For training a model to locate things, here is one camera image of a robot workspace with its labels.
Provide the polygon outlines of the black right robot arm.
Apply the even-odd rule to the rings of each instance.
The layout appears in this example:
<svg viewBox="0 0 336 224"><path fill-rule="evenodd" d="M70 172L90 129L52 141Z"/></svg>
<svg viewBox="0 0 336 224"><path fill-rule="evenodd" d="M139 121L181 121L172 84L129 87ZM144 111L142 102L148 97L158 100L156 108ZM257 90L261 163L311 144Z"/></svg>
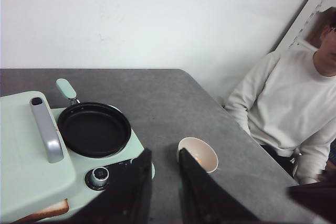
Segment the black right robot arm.
<svg viewBox="0 0 336 224"><path fill-rule="evenodd" d="M312 209L335 207L335 183L333 182L291 186L287 192L292 199Z"/></svg>

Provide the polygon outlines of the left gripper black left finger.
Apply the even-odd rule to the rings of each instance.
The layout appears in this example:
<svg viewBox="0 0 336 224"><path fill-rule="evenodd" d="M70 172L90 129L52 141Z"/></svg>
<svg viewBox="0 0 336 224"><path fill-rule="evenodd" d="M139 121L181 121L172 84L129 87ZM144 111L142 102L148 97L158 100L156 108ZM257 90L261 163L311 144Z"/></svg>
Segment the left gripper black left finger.
<svg viewBox="0 0 336 224"><path fill-rule="evenodd" d="M106 190L76 213L74 223L148 223L152 195L152 152L124 169Z"/></svg>

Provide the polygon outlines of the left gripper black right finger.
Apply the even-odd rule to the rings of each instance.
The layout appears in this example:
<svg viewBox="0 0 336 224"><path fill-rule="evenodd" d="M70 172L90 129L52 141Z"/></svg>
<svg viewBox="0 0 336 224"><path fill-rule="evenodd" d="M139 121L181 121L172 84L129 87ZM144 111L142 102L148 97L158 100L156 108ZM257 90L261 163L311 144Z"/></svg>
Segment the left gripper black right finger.
<svg viewBox="0 0 336 224"><path fill-rule="evenodd" d="M191 153L179 151L183 223L258 223L259 219L224 190Z"/></svg>

